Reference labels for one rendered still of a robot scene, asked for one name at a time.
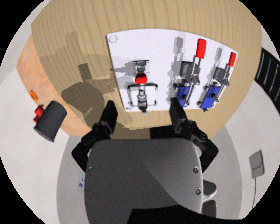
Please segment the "blue rectangular block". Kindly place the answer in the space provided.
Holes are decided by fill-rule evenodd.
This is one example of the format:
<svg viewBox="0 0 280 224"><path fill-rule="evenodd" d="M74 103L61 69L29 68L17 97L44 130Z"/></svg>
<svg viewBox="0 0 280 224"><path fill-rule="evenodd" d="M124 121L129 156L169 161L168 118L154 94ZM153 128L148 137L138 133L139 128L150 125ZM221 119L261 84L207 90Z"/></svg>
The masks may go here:
<svg viewBox="0 0 280 224"><path fill-rule="evenodd" d="M175 96L174 97L177 97L178 100L179 100L179 103L181 106L183 107L187 107L187 106L184 106L183 103L183 99L182 99L182 95L186 94L187 95L187 91L189 89L189 86L184 86L183 83L177 83L179 89L177 92L175 92Z"/></svg>
<svg viewBox="0 0 280 224"><path fill-rule="evenodd" d="M206 91L202 101L201 101L201 106L199 106L200 108L211 108L211 106L213 105L214 102L213 101L213 98L211 97L211 94L213 93L217 93L218 89L220 88L220 86L214 86L214 85L209 85L208 86L209 89L208 91Z"/></svg>

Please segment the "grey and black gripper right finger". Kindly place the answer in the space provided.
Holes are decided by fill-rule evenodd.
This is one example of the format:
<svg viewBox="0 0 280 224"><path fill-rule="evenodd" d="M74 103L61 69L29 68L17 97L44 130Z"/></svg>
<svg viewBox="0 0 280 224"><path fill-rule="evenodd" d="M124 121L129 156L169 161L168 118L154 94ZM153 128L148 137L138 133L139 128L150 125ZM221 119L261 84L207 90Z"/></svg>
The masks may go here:
<svg viewBox="0 0 280 224"><path fill-rule="evenodd" d="M195 123L192 120L188 120L184 109L182 109L183 107L180 105L178 98L173 97L169 108L173 130L175 133L177 132L179 134L179 136L177 135L178 138L191 140L195 146L199 147L202 152L199 158L203 174L214 160L219 150L216 145L208 139L206 133L195 127Z"/></svg>

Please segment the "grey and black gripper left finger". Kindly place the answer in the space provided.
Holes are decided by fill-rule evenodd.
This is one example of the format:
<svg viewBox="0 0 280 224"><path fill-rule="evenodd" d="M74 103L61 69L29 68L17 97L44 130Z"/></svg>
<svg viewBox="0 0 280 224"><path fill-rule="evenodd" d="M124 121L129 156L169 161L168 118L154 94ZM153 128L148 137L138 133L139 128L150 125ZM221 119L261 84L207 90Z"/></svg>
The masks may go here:
<svg viewBox="0 0 280 224"><path fill-rule="evenodd" d="M114 101L108 100L102 114L99 123L95 123L92 126L92 130L82 137L81 142L77 144L71 153L84 172L86 172L89 150L92 149L96 142L111 139L110 134L113 134L115 130L118 112Z"/></svg>

